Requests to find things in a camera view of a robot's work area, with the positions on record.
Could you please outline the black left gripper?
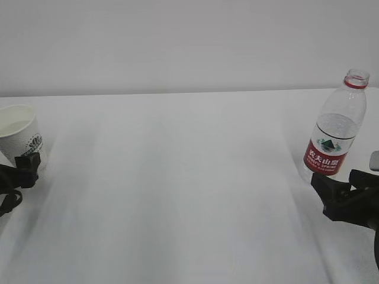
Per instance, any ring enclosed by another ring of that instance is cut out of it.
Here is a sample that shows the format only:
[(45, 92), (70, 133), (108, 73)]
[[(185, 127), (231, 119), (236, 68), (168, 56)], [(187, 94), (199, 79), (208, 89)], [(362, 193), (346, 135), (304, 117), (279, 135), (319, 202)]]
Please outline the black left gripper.
[(1, 165), (1, 195), (18, 194), (12, 182), (12, 178), (16, 174), (21, 188), (32, 188), (38, 180), (38, 167), (40, 163), (40, 154), (31, 153), (26, 156), (15, 157), (16, 168)]

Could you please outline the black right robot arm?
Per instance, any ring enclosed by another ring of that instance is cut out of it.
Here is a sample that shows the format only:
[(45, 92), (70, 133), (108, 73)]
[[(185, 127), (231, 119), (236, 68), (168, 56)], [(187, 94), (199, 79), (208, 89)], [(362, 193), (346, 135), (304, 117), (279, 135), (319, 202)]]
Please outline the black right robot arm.
[(331, 221), (345, 222), (375, 231), (374, 257), (378, 263), (378, 176), (352, 169), (348, 182), (320, 173), (311, 186), (323, 203), (323, 214)]

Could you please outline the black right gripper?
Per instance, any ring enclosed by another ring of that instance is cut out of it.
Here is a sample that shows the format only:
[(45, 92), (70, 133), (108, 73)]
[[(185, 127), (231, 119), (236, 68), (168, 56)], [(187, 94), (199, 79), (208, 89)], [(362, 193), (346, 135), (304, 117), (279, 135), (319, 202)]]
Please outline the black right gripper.
[(345, 183), (313, 173), (311, 186), (322, 200), (328, 219), (378, 229), (378, 175), (352, 169), (349, 183)]

